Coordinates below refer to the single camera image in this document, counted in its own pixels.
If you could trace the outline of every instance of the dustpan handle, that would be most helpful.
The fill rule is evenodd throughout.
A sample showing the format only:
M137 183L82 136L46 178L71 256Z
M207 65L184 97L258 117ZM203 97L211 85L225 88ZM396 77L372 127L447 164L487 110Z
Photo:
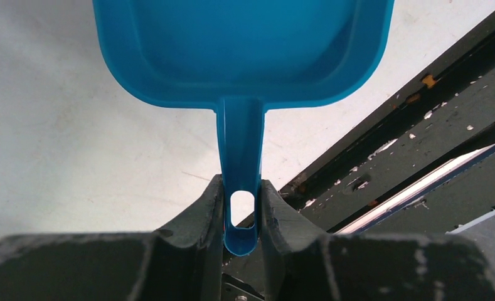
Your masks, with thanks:
M217 110L218 147L225 187L225 246L237 255L251 253L258 241L258 190L264 111L261 101L247 97L220 100ZM231 196L248 191L255 199L255 222L237 228L231 222Z

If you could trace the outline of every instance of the hanging hole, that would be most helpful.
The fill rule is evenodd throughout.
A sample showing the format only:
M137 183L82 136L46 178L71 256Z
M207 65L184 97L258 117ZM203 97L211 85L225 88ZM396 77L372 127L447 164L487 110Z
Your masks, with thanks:
M249 191L238 190L231 195L231 223L239 224L255 209L255 197Z

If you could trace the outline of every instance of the dustpan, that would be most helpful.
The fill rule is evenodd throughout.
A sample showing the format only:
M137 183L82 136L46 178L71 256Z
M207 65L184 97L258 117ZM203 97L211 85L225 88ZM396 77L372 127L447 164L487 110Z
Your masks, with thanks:
M232 225L230 197L258 201L269 109L336 102L360 87L384 51L394 0L94 0L105 62L152 105L217 114L225 246L257 245ZM258 216L255 204L255 217Z

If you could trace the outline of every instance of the white table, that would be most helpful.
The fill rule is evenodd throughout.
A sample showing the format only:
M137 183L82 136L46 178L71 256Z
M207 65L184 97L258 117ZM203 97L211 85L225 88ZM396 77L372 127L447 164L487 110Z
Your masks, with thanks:
M395 1L363 87L267 114L263 178L289 182L494 10L495 0ZM0 237L153 230L219 172L214 113L152 107L120 88L89 0L0 0ZM252 204L234 210L239 222Z

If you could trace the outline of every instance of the blue dustpan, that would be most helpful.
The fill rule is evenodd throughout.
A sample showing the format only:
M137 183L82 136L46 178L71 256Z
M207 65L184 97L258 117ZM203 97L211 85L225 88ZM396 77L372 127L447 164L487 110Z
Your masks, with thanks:
M264 113L327 105L358 89L384 51L393 1L93 4L105 62L129 93L160 107L216 112L225 245L246 255L257 244L257 224L231 224L230 196L248 191L257 199Z

